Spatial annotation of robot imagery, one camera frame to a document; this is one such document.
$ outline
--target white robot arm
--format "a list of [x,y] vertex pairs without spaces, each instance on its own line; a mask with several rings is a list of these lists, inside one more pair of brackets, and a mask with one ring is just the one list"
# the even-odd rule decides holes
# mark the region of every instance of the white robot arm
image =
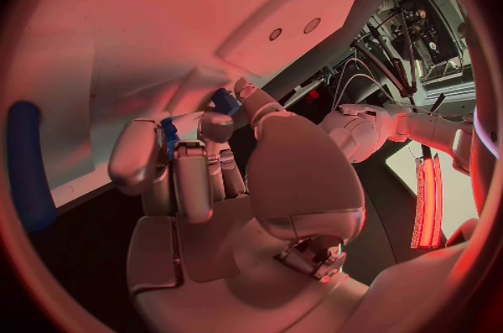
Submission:
[[438,115],[411,112],[398,105],[388,108],[366,104],[340,105],[320,126],[339,145],[348,160],[359,163],[369,158],[388,140],[408,138],[443,151],[453,158],[453,167],[469,174],[473,123],[452,122]]

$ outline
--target white surface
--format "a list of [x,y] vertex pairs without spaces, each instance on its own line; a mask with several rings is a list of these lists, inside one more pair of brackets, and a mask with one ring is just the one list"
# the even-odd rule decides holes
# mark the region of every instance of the white surface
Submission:
[[[421,157],[421,145],[416,142],[408,144],[386,160],[386,165],[409,187],[417,193],[416,165],[414,157]],[[443,181],[443,219],[442,231],[449,239],[451,235],[470,218],[479,218],[475,208],[471,179],[452,167],[453,160],[446,153],[432,149],[432,154],[438,153]]]
[[[14,1],[4,29],[9,39],[0,41],[3,65],[10,71],[4,102],[10,105],[29,99],[41,108],[44,164],[50,186],[59,186],[58,192],[70,192],[64,184],[71,182],[72,191],[79,194],[101,186],[104,179],[99,170],[104,169],[125,122],[156,117],[160,112],[178,116],[199,111],[212,91],[230,87],[242,76],[263,86],[336,31],[354,2],[332,0],[331,10],[337,13],[325,22],[322,19],[310,34],[304,34],[303,28],[298,34],[291,33],[288,44],[282,45],[291,51],[278,57],[268,58],[267,49],[257,45],[254,34],[250,42],[254,49],[247,52],[253,54],[256,66],[246,58],[242,63],[236,58],[233,63],[223,60],[217,54],[219,48],[271,1]],[[296,24],[303,8],[289,7],[295,9],[290,17],[278,8],[281,19],[290,18]],[[272,11],[267,18],[274,16]],[[288,23],[280,27],[287,29]],[[271,44],[269,34],[267,31],[263,39],[267,47]],[[75,39],[90,42],[77,45],[79,51],[72,45]],[[26,49],[33,40],[50,43],[38,44],[34,55],[35,51]],[[81,182],[74,180],[84,175]],[[53,193],[59,197],[57,203],[69,199]]]

